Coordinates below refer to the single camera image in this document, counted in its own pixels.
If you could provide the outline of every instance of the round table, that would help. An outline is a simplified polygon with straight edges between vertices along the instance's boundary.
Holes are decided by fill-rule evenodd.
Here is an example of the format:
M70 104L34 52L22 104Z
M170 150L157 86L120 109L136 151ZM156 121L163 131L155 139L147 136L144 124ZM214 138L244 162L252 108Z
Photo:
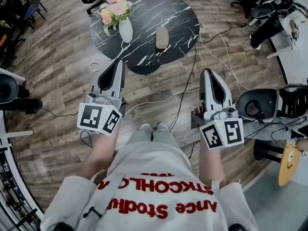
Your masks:
M183 57L196 43L199 22L191 7L183 0L128 0L132 2L130 21L132 42L123 42L118 28L103 30L101 18L92 18L90 31L96 47L111 59L121 58L137 74L154 72L162 64ZM155 28L164 26L169 33L169 45L164 50L155 46Z

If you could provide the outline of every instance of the white vase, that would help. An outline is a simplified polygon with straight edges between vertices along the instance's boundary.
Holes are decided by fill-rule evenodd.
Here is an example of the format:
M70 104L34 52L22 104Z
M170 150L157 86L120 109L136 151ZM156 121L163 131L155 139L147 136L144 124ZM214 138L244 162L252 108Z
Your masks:
M128 18L125 21L119 21L119 32L125 43L130 43L132 41L133 27L131 26L131 22Z

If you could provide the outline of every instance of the person's hand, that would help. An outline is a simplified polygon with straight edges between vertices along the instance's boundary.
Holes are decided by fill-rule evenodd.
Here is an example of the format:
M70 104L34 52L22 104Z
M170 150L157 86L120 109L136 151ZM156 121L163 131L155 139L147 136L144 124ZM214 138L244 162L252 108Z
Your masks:
M292 37L294 40L297 40L299 38L299 30L296 29L295 32L292 32Z
M77 176L91 179L102 169L108 169L112 162L116 148L116 141L119 135L120 122L111 136L100 136L96 141L90 155L83 162Z
M220 150L209 150L201 135L199 150L199 179L204 184L211 186L212 180L225 180Z

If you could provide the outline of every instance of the person's legs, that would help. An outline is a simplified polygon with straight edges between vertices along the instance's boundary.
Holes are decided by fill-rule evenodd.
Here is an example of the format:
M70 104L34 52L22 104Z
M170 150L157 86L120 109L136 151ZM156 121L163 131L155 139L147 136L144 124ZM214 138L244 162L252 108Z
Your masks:
M43 103L39 99L14 99L0 104L0 110L24 111L26 114L35 114L42 107Z
M167 124L163 122L158 123L156 130L153 132L152 141L171 145L180 149L179 144L173 137L172 133L169 132Z
M153 128L149 123L144 123L139 127L139 130L133 132L126 144L151 141Z
M18 85L17 97L27 98L29 96L30 96L30 92L26 88L24 88L23 86Z
M251 35L250 43L253 48L258 48L259 45L277 33L283 30L277 15L273 15L264 23L253 35Z

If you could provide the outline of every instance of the pink flower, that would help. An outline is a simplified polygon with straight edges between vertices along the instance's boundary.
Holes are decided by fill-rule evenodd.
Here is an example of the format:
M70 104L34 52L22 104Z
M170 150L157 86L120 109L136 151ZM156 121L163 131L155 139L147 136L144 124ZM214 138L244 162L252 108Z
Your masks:
M106 15L103 17L102 22L104 23L104 25L109 25L111 23L112 19L110 15Z
M122 4L122 3L119 3L119 2L116 2L112 5L110 5L110 7L109 7L110 12L115 14L115 15L124 14L126 9L127 9L127 6Z
M107 0L107 2L108 2L109 4L112 4L112 3L115 3L116 0Z

